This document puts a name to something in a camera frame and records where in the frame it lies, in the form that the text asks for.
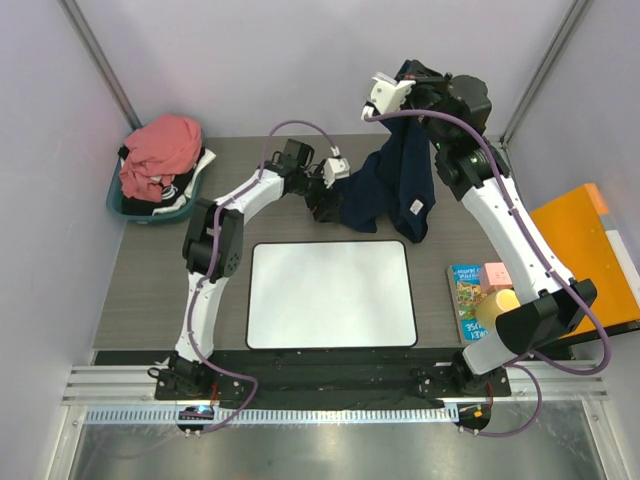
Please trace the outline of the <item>navy blue t-shirt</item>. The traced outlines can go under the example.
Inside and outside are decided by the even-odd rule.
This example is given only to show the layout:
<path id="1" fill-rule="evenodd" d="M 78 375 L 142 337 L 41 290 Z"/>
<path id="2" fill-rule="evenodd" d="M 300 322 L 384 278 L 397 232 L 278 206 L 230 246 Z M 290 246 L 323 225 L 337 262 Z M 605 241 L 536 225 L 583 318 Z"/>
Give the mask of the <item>navy blue t-shirt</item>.
<path id="1" fill-rule="evenodd" d="M 387 215 L 406 239 L 420 243 L 427 216 L 436 203 L 427 133 L 415 117 L 383 120 L 390 136 L 362 167 L 335 184 L 339 222 L 361 233 L 375 233 Z"/>

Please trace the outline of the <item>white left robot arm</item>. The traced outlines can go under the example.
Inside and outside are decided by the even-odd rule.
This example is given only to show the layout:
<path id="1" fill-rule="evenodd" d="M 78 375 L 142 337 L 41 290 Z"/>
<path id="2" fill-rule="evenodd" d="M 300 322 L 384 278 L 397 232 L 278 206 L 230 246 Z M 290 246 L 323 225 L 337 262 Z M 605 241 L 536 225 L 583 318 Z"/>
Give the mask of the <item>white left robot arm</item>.
<path id="1" fill-rule="evenodd" d="M 214 351 L 224 289 L 242 260 L 244 227 L 289 193 L 310 199 L 325 188 L 313 157 L 313 147 L 289 139 L 240 186 L 215 200 L 196 202 L 182 247 L 188 271 L 187 305 L 167 367 L 157 377 L 158 399 L 200 399 L 213 388 L 216 371 L 206 362 Z"/>

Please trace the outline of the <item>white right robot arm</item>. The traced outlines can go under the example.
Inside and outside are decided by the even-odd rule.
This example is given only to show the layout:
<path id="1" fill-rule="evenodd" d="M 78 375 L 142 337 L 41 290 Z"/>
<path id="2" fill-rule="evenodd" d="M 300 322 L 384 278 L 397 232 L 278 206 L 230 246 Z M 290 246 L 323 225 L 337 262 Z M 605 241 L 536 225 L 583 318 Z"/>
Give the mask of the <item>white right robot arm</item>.
<path id="1" fill-rule="evenodd" d="M 472 395 L 504 365 L 573 332 L 596 299 L 546 243 L 517 198 L 509 167 L 483 137 L 492 106 L 486 84 L 407 60 L 395 76 L 407 89 L 402 109 L 419 110 L 442 182 L 480 224 L 511 276 L 519 301 L 452 362 L 457 391 Z"/>

